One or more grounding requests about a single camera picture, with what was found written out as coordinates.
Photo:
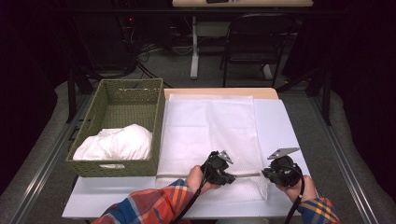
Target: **table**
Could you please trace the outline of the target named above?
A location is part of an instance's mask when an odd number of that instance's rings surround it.
[[[173,0],[173,7],[312,7],[312,0],[233,0],[228,3],[213,3],[208,4],[206,0]],[[198,78],[198,35],[203,36],[222,36],[227,32],[228,24],[219,23],[206,32],[199,32],[197,30],[198,23],[196,17],[192,17],[192,60],[190,78]]]
[[[266,159],[277,147],[299,146],[286,109],[283,103],[278,100],[274,89],[165,89],[166,98],[171,93],[253,95],[262,157]],[[301,150],[290,156],[299,164],[303,173],[309,175]],[[64,209],[63,217],[80,219],[99,217],[111,204],[122,201],[131,191],[147,188],[155,188],[155,176],[79,177]],[[289,198],[274,185],[270,185],[268,200],[216,204],[197,201],[184,217],[191,219],[285,217],[290,207]]]

